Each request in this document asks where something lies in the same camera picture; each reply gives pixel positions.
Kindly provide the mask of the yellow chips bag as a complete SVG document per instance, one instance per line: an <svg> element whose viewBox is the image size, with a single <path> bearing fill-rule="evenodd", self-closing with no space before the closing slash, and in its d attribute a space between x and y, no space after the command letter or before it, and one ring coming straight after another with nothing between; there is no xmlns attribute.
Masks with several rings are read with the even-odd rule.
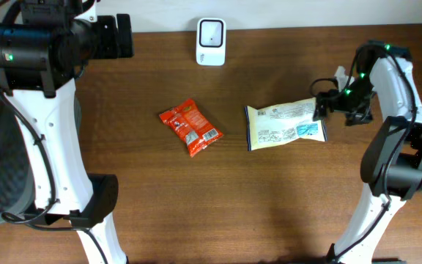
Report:
<svg viewBox="0 0 422 264"><path fill-rule="evenodd" d="M282 103L263 109L245 107L248 150L288 144L297 139L326 142L323 121L313 121L314 98Z"/></svg>

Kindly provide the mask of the red snack packet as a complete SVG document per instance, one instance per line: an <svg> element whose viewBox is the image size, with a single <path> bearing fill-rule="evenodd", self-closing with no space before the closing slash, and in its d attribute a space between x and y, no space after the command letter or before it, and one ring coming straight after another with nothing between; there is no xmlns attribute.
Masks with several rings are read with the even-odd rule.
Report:
<svg viewBox="0 0 422 264"><path fill-rule="evenodd" d="M223 137L223 133L199 111L191 98L161 113L159 118L186 144L190 157Z"/></svg>

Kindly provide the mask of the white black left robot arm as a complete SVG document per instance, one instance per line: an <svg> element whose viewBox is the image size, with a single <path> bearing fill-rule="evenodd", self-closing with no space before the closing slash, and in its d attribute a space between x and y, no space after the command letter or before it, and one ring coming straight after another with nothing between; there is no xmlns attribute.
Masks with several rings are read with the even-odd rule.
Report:
<svg viewBox="0 0 422 264"><path fill-rule="evenodd" d="M127 263L114 225L119 181L89 174L75 123L75 83L92 59L134 55L130 16L98 15L95 1L8 1L0 22L0 101L15 116L34 199L8 224L53 232L65 219L90 263Z"/></svg>

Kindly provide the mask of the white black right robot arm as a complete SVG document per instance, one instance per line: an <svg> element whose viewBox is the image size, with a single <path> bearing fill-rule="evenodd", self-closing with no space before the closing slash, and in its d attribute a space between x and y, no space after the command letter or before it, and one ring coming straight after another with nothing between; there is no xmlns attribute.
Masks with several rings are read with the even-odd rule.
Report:
<svg viewBox="0 0 422 264"><path fill-rule="evenodd" d="M412 77L410 50L369 40L356 49L336 88L315 94L313 119L341 112L347 126L373 120L377 97L382 126L360 164L363 190L344 234L330 246L326 263L372 263L374 251L396 213L422 191L422 102Z"/></svg>

